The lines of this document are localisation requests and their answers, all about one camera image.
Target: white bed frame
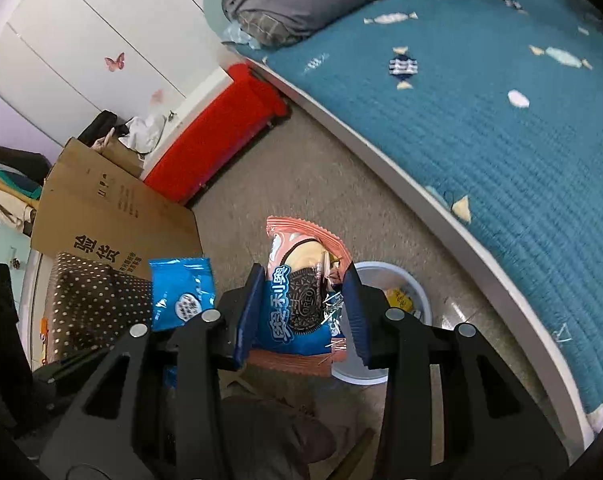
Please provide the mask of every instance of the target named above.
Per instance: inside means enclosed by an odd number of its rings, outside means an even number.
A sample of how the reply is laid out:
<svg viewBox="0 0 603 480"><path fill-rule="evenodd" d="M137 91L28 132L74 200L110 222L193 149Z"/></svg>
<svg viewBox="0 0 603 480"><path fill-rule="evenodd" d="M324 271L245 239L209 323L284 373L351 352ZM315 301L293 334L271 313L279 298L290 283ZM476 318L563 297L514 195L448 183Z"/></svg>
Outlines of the white bed frame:
<svg viewBox="0 0 603 480"><path fill-rule="evenodd" d="M204 9L204 12L208 19L209 14L211 17L219 15L219 8ZM559 419L568 455L572 460L576 459L594 438L577 385L554 339L496 259L450 211L386 154L265 64L250 59L246 59L246 62L368 165L422 219L472 276L533 365Z"/></svg>

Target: silver screw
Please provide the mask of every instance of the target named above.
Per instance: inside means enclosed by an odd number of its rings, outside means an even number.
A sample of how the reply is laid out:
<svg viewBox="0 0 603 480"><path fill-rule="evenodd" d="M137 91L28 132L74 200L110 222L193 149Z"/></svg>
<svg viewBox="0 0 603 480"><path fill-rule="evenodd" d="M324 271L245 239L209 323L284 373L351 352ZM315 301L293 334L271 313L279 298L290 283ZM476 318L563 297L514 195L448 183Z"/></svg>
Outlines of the silver screw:
<svg viewBox="0 0 603 480"><path fill-rule="evenodd" d="M212 323L213 321L217 321L221 316L222 316L222 313L219 310L216 310L214 308L205 310L202 313L202 319L207 323Z"/></svg>
<svg viewBox="0 0 603 480"><path fill-rule="evenodd" d="M136 325L131 326L128 332L130 332L133 337L141 337L146 335L148 327L143 323L137 323Z"/></svg>
<svg viewBox="0 0 603 480"><path fill-rule="evenodd" d="M470 323L462 323L457 329L464 337L473 337L477 333L477 329Z"/></svg>
<svg viewBox="0 0 603 480"><path fill-rule="evenodd" d="M386 317L391 321L401 321L404 319L404 316L406 316L406 314L404 314L404 311L400 308L393 307L386 311Z"/></svg>

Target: bed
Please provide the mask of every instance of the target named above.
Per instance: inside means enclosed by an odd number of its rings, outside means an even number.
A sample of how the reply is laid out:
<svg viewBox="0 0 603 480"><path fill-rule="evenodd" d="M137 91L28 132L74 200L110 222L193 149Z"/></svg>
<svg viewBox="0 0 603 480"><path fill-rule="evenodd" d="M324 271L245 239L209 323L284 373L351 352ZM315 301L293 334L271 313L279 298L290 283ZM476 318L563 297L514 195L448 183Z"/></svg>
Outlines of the bed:
<svg viewBox="0 0 603 480"><path fill-rule="evenodd" d="M217 29L219 2L205 9ZM374 21L397 12L416 17ZM389 62L405 47L419 71L402 81ZM587 447L603 427L603 21L594 8L379 0L291 47L237 50L443 241L533 364L567 446Z"/></svg>

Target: oreo package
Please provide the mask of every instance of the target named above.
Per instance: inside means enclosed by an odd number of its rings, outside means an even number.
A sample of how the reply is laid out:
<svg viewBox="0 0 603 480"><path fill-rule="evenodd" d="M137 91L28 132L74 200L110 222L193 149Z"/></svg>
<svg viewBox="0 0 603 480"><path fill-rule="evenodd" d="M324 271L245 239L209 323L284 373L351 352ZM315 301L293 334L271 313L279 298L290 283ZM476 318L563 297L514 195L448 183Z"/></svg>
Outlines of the oreo package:
<svg viewBox="0 0 603 480"><path fill-rule="evenodd" d="M341 336L339 320L328 315L330 298L341 288L351 262L339 238L294 218L269 217L272 237L256 347L312 356L331 353Z"/></svg>
<svg viewBox="0 0 603 480"><path fill-rule="evenodd" d="M215 286L208 258L149 260L152 271L152 329L182 326L214 308Z"/></svg>

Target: tile floor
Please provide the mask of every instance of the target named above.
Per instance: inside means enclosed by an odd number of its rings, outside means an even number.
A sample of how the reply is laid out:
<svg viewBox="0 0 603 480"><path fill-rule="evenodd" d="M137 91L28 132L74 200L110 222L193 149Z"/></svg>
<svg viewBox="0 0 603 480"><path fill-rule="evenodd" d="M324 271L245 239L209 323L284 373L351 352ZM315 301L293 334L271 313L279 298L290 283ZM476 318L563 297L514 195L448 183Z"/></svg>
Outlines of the tile floor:
<svg viewBox="0 0 603 480"><path fill-rule="evenodd" d="M412 273L430 300L436 326L452 328L463 320L475 324L553 417L530 363L466 272L374 173L300 108L293 107L289 121L252 143L198 197L194 211L218 293L241 286L253 262L266 263L266 216L316 222L339 235L355 261L390 262ZM248 367L244 378L272 397L315 413L338 435L342 450L364 428L379 430L384 385L363 388L255 367ZM370 478L373 457L371 449L353 478ZM314 467L313 478L326 478L337 459Z"/></svg>

